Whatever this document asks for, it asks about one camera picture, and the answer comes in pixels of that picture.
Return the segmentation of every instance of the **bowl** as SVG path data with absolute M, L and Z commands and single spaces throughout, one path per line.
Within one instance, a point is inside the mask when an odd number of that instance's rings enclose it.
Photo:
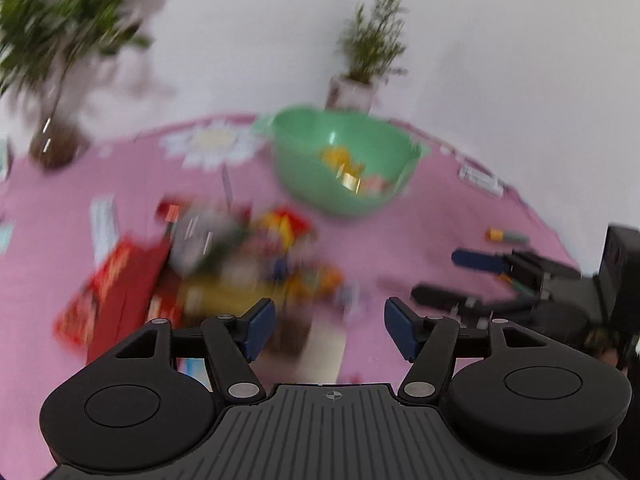
M 356 112 L 287 108 L 256 121 L 254 129 L 273 136 L 273 161 L 282 185 L 296 198 L 325 213 L 364 216 L 389 202 L 411 178 L 427 148 L 391 124 Z M 344 187 L 320 159 L 329 146 L 344 146 L 365 165 L 363 177 L 380 175 L 388 187 L 379 194 Z

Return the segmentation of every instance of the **pink table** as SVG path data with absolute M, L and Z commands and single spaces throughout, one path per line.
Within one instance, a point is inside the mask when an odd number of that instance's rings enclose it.
M 228 120 L 247 123 L 252 117 Z M 121 232 L 146 239 L 162 230 L 154 210 L 166 193 L 223 196 L 219 174 L 183 170 L 181 160 L 165 160 L 160 133 L 118 142 L 107 154 L 93 147 L 68 170 L 49 176 L 19 160 L 0 187 L 6 219 L 15 223 L 8 252 L 0 256 L 0 473 L 7 480 L 39 479 L 54 465 L 40 435 L 38 413 L 49 392 L 83 364 L 81 356 L 52 339 L 51 327 L 94 267 L 92 199 L 114 194 Z M 417 168 L 408 192 L 370 218 L 327 218 L 294 204 L 316 222 L 324 256 L 370 294 L 369 315 L 348 333 L 340 373 L 344 380 L 358 374 L 365 382 L 397 387 L 408 370 L 385 332 L 383 306 L 389 296 L 407 298 L 420 281 L 485 298 L 509 294 L 491 276 L 457 269 L 450 261 L 459 246 L 496 250 L 483 241 L 488 226 L 524 232 L 541 254 L 571 262 L 556 234 L 514 190 L 496 200 L 466 186 L 458 179 L 460 164 L 454 156 L 441 153 L 433 141 L 430 145 L 433 154 Z M 273 176 L 268 150 L 231 168 L 230 176 L 236 199 L 252 200 L 255 208 L 292 203 Z

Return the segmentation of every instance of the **silver screw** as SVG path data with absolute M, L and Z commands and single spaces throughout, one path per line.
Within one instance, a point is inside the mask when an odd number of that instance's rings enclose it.
M 409 383 L 404 387 L 404 392 L 412 397 L 429 397 L 430 395 L 433 395 L 435 391 L 436 388 L 431 383 Z
M 258 394 L 260 388 L 253 383 L 236 383 L 229 387 L 229 395 L 236 399 L 248 399 Z

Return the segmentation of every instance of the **wall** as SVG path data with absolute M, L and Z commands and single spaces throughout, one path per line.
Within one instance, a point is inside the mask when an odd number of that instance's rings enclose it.
M 640 0 L 470 0 L 412 120 L 515 184 L 583 270 L 640 226 Z
M 216 111 L 321 105 L 357 1 L 153 0 L 152 49 L 82 69 L 66 105 L 99 139 Z M 382 89 L 375 113 L 480 158 L 595 269 L 606 224 L 640 224 L 640 0 L 406 6 L 410 73 Z M 0 103 L 0 135 L 20 151 L 29 116 Z

